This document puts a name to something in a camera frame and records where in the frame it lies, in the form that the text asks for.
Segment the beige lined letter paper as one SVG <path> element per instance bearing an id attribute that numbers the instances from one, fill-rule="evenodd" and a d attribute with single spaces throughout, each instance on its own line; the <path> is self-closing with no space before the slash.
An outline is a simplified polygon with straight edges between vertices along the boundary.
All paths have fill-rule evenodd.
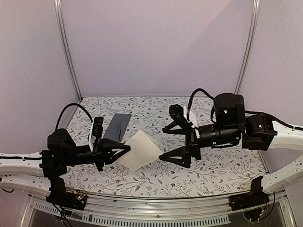
<path id="1" fill-rule="evenodd" d="M 132 136 L 126 145 L 130 146 L 131 150 L 117 161 L 132 171 L 156 161 L 163 154 L 160 144 L 142 130 Z"/>

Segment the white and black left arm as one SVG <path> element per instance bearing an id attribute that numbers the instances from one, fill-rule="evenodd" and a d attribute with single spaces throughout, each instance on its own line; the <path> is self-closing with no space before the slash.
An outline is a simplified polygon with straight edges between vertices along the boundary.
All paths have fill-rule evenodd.
<path id="1" fill-rule="evenodd" d="M 70 202 L 61 175 L 69 166 L 95 164 L 98 171 L 104 165 L 117 161 L 131 147 L 110 139 L 103 139 L 101 132 L 94 134 L 92 144 L 76 146 L 66 129 L 58 129 L 48 136 L 48 149 L 26 156 L 0 155 L 0 171 L 3 174 L 42 175 L 50 180 L 50 195 L 60 205 Z"/>

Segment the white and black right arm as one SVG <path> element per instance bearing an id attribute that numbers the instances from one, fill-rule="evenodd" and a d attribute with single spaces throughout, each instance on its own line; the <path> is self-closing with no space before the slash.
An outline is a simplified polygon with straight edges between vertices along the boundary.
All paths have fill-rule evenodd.
<path id="1" fill-rule="evenodd" d="M 303 128 L 290 125 L 264 112 L 246 111 L 242 95 L 222 93 L 212 98 L 212 124 L 197 126 L 190 109 L 194 95 L 186 108 L 172 105 L 169 114 L 173 122 L 163 128 L 167 134 L 184 135 L 185 145 L 159 156 L 160 160 L 190 168 L 191 159 L 201 159 L 201 149 L 228 148 L 241 144 L 243 149 L 262 150 L 303 149 Z"/>

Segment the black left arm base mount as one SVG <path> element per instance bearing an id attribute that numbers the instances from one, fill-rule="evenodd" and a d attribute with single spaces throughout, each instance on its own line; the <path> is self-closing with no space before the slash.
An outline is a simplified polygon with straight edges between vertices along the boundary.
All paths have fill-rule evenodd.
<path id="1" fill-rule="evenodd" d="M 84 210 L 87 203 L 87 193 L 80 190 L 74 192 L 51 192 L 50 195 L 46 197 L 46 201 L 58 206 Z"/>

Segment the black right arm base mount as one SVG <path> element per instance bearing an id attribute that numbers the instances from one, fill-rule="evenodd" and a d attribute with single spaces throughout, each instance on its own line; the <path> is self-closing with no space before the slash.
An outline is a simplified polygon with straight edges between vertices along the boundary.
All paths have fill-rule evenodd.
<path id="1" fill-rule="evenodd" d="M 252 180 L 250 190 L 245 193 L 229 197 L 229 206 L 232 211 L 246 209 L 269 202 L 269 195 L 263 192 L 261 185 L 263 176 Z"/>

